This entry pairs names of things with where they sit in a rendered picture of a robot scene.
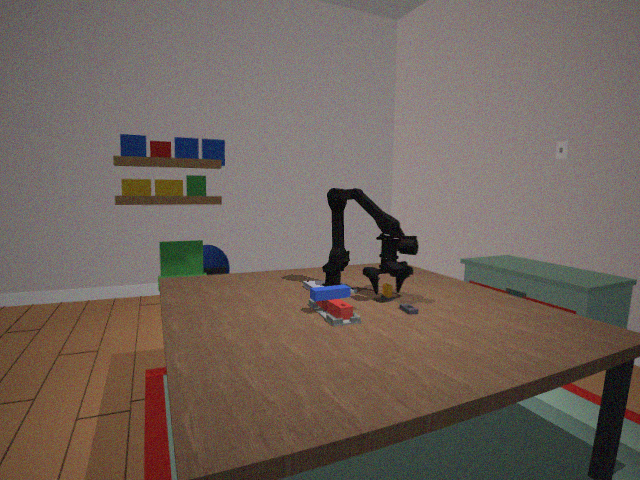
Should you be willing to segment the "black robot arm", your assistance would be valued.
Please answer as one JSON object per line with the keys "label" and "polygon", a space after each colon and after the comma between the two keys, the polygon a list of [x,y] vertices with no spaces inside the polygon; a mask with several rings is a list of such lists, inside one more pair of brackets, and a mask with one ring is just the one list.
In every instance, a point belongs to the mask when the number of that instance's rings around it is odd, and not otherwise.
{"label": "black robot arm", "polygon": [[[328,204],[332,211],[332,249],[328,262],[322,267],[326,273],[323,286],[340,285],[341,271],[348,265],[349,251],[344,247],[344,209],[347,200],[354,199],[376,221],[377,226],[383,232],[376,239],[382,240],[382,253],[397,253],[416,255],[418,243],[416,236],[406,236],[400,227],[400,222],[393,216],[381,210],[361,189],[331,188],[327,193]],[[385,234],[389,234],[387,236]],[[398,239],[395,239],[398,238]],[[408,270],[406,261],[397,262],[385,259],[383,272],[388,272],[392,277],[403,276]]]}

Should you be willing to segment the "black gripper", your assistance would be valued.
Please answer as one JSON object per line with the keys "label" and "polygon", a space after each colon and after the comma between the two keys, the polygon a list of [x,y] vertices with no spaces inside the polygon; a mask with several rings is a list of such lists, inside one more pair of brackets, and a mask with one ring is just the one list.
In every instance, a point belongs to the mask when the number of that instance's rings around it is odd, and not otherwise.
{"label": "black gripper", "polygon": [[[377,269],[374,267],[365,267],[363,269],[363,275],[365,275],[370,279],[376,295],[378,295],[378,281],[380,279],[378,277],[379,274],[388,274],[388,272],[383,272],[383,264],[385,259],[389,259],[389,261],[395,261],[395,259],[399,259],[399,256],[397,256],[397,253],[381,252],[380,257],[381,257],[381,265],[379,265],[379,268],[381,269]],[[397,293],[400,292],[404,281],[409,277],[409,275],[413,275],[413,269],[410,266],[408,266],[407,271],[404,271],[403,276],[396,276]]]}

